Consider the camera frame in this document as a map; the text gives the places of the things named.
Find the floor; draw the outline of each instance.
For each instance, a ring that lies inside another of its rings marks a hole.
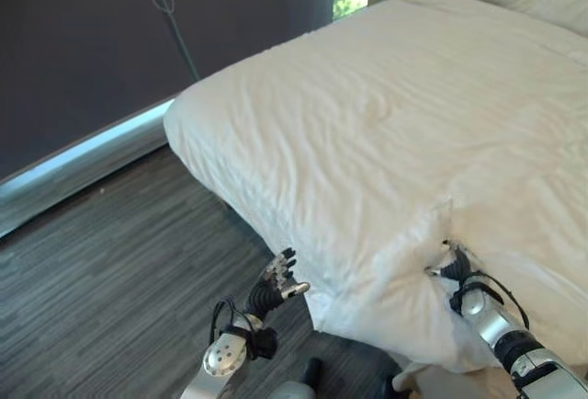
[[[0,239],[0,397],[177,397],[198,370],[214,303],[238,303],[271,257],[164,148]],[[272,360],[235,398],[262,398],[319,356],[319,397],[372,397],[397,366],[318,334],[302,298],[270,314]]]

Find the robotic arm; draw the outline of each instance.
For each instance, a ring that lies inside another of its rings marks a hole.
[[[489,275],[471,271],[466,247],[451,241],[444,244],[455,254],[455,261],[444,268],[427,268],[426,272],[459,282],[459,290],[450,300],[451,309],[466,320],[503,364],[519,397],[588,399],[588,383],[533,337],[525,311],[512,293]],[[503,298],[491,287],[491,281],[516,304],[523,325],[506,311]]]
[[[291,259],[294,255],[292,249],[287,249],[266,266],[249,293],[244,311],[237,310],[230,299],[217,304],[210,326],[210,346],[181,399],[227,399],[247,376],[250,360],[274,357],[277,333],[264,328],[266,315],[310,288],[308,282],[288,285],[292,277],[289,269],[296,263]],[[231,309],[231,321],[215,338],[216,319],[225,305]]]

